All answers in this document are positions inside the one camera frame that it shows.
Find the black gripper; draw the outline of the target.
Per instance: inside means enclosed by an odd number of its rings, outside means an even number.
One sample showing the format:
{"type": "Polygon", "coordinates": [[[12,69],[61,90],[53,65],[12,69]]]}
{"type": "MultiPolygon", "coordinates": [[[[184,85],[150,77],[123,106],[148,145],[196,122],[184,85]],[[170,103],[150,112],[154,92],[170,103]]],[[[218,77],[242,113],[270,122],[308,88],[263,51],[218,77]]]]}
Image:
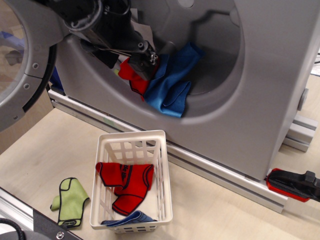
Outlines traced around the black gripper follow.
{"type": "Polygon", "coordinates": [[[159,65],[159,56],[151,44],[134,30],[131,12],[114,14],[105,9],[86,18],[73,21],[69,29],[82,34],[86,40],[80,40],[81,48],[112,69],[119,55],[109,50],[131,55],[129,66],[143,80],[150,81],[159,65]]]}

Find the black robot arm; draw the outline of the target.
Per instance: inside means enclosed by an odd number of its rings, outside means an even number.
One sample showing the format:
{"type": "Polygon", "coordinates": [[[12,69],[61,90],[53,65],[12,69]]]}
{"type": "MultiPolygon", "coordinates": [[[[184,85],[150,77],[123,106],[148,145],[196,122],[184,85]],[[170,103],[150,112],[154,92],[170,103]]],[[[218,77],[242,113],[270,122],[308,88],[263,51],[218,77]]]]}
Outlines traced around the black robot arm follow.
{"type": "Polygon", "coordinates": [[[80,37],[84,51],[112,69],[119,56],[139,77],[150,81],[158,67],[158,55],[149,41],[134,29],[129,0],[40,0],[53,10],[68,30],[80,37]]]}

